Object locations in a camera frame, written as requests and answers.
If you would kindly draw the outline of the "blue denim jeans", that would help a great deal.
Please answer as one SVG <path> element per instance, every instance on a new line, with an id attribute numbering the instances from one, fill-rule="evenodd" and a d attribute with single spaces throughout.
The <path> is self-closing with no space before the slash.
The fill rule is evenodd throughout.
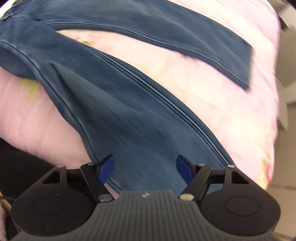
<path id="1" fill-rule="evenodd" d="M 115 156 L 116 191 L 172 189 L 184 155 L 215 169 L 232 159 L 180 100 L 147 75 L 59 33 L 105 30 L 206 62 L 243 90 L 252 47 L 219 23 L 169 1 L 16 1 L 1 18 L 1 67 L 41 82 L 81 135 L 90 159 Z"/>

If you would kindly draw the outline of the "pink bed sheet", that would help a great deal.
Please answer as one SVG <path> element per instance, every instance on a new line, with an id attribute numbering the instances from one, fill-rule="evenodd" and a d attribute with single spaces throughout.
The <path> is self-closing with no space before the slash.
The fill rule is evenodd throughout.
<path id="1" fill-rule="evenodd" d="M 121 34 L 93 30 L 61 34 L 125 61 L 165 87 L 210 128 L 235 165 L 266 189 L 273 177 L 278 134 L 276 12 L 268 1 L 179 4 L 219 22 L 251 45 L 248 90 L 200 60 Z M 1 138 L 51 164 L 76 168 L 89 159 L 78 133 L 41 84 L 5 70 L 1 70 Z"/>

